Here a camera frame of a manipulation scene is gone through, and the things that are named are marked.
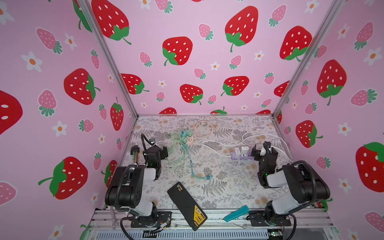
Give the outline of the round pink power socket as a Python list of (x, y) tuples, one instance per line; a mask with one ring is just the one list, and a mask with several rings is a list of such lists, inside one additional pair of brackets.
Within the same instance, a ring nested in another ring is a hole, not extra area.
[(192, 146), (193, 144), (194, 144), (194, 138), (193, 137), (187, 137), (186, 138), (186, 142), (185, 142), (185, 144), (187, 145), (187, 146)]

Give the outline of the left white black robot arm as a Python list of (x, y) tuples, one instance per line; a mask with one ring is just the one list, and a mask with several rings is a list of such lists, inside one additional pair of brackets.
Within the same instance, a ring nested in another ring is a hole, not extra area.
[(162, 223), (156, 204), (142, 198), (145, 183), (156, 181), (162, 172), (162, 160), (168, 157), (168, 149), (156, 145), (156, 139), (141, 134), (144, 148), (144, 165), (133, 164), (118, 167), (105, 195), (105, 204), (118, 212), (128, 212), (146, 226)]

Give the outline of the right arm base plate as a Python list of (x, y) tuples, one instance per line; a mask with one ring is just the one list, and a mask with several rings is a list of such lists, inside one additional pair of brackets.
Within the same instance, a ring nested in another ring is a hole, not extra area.
[(289, 227), (292, 225), (289, 215), (269, 216), (265, 211), (250, 211), (246, 217), (253, 227)]

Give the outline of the light green usb charger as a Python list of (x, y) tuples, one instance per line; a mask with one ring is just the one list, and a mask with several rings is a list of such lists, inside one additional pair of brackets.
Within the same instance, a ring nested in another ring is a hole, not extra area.
[(188, 136), (188, 137), (192, 137), (192, 136), (193, 136), (193, 133), (192, 133), (191, 130), (187, 130), (186, 133), (187, 133), (187, 136)]

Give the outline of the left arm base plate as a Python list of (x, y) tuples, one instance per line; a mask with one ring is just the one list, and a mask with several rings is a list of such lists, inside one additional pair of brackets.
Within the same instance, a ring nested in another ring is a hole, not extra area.
[(131, 221), (131, 228), (158, 228), (166, 224), (166, 228), (171, 226), (172, 212), (160, 211), (148, 217), (137, 217)]

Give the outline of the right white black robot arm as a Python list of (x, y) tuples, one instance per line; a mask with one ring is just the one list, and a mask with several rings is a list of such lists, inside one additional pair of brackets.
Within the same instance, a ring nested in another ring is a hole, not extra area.
[(264, 142), (261, 150), (254, 146), (251, 156), (259, 162), (258, 179), (263, 188), (289, 188), (280, 198), (269, 201), (264, 211), (249, 212), (247, 220), (253, 227), (290, 226), (293, 213), (330, 198), (329, 187), (306, 161), (277, 169), (278, 151), (270, 142)]

